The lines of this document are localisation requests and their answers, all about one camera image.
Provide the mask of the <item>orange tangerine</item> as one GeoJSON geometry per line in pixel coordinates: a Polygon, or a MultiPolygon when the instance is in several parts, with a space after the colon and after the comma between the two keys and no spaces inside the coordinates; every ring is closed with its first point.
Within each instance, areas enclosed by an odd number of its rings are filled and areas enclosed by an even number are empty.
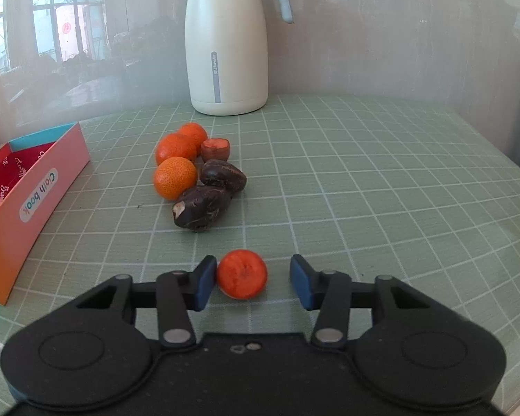
{"type": "Polygon", "coordinates": [[[196,122],[185,123],[179,128],[177,132],[193,141],[197,153],[200,153],[201,145],[208,138],[206,130],[196,122]]]}
{"type": "Polygon", "coordinates": [[[154,173],[156,192],[166,200],[176,200],[182,192],[194,187],[198,173],[194,163],[184,157],[170,157],[154,173]]]}
{"type": "Polygon", "coordinates": [[[156,164],[160,165],[171,157],[182,157],[194,162],[197,148],[193,140],[179,132],[169,133],[158,143],[155,151],[156,164]]]}

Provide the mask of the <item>dark chestnut front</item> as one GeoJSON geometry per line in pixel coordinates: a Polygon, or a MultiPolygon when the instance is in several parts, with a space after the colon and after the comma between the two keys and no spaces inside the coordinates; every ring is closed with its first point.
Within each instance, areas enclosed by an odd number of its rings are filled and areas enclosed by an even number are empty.
{"type": "Polygon", "coordinates": [[[206,231],[226,212],[231,199],[230,192],[219,187],[195,186],[187,189],[173,205],[174,224],[194,232],[206,231]]]}

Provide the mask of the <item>small carrot piece back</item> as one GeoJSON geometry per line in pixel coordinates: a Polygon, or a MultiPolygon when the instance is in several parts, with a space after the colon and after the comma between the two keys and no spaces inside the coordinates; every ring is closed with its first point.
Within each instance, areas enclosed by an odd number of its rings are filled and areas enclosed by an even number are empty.
{"type": "Polygon", "coordinates": [[[200,155],[204,163],[210,160],[228,161],[231,144],[225,138],[208,138],[200,145],[200,155]]]}

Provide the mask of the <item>cream thermos jug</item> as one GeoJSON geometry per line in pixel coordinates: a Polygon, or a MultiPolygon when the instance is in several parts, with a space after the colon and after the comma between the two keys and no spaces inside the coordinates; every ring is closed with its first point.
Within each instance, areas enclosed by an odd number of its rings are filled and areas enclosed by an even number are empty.
{"type": "MultiPolygon", "coordinates": [[[[292,24],[289,0],[278,0],[292,24]]],[[[188,0],[185,50],[193,108],[243,115],[268,101],[268,34],[261,0],[188,0]]]]}

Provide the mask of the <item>carrot slice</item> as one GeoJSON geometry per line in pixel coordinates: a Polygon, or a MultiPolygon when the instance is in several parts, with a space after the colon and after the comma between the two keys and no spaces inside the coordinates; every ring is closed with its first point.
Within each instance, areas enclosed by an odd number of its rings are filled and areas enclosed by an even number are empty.
{"type": "Polygon", "coordinates": [[[249,300],[268,282],[268,269],[259,254],[244,249],[227,253],[217,267],[217,284],[228,297],[249,300]]]}

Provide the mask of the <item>colourful cardboard box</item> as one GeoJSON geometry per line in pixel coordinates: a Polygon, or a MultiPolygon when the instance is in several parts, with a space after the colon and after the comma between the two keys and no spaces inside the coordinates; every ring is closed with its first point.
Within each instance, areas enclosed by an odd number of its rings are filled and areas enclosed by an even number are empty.
{"type": "Polygon", "coordinates": [[[8,301],[33,244],[89,160],[78,123],[27,134],[0,148],[0,305],[8,301]]]}

